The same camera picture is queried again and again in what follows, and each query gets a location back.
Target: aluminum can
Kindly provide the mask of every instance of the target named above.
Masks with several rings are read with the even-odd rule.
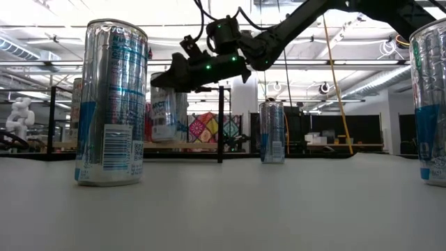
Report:
[[[173,88],[151,87],[151,122],[154,142],[176,140],[176,95]]]
[[[72,83],[71,113],[70,113],[70,141],[77,142],[79,130],[79,112],[81,109],[82,78],[78,77]]]
[[[176,103],[176,141],[187,142],[187,93],[175,93]]]
[[[119,20],[89,22],[85,39],[75,179],[80,185],[139,181],[144,151],[148,44]]]
[[[266,164],[285,162],[284,104],[260,104],[260,159]]]
[[[446,19],[410,36],[415,120],[421,178],[446,186]]]

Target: white table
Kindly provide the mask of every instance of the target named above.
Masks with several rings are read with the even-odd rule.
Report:
[[[0,250],[446,250],[446,188],[418,161],[146,162],[140,184],[79,187],[74,163],[0,160]]]

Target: white robot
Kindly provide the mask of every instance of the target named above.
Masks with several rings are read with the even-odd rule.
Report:
[[[34,112],[29,110],[30,98],[16,98],[11,115],[6,119],[6,130],[26,141],[28,126],[35,121]]]

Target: patterned fabric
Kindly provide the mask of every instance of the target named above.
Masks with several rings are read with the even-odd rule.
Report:
[[[241,135],[239,130],[241,115],[224,115],[223,131],[230,137]],[[211,112],[201,115],[189,115],[189,142],[216,143],[218,140],[218,114]]]

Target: white column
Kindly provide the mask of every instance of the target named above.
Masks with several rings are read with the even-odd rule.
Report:
[[[243,116],[242,132],[249,136],[249,113],[258,112],[257,102],[259,78],[256,73],[243,84],[242,77],[234,77],[231,90],[231,112],[233,115]],[[249,151],[249,142],[243,144],[246,152]]]

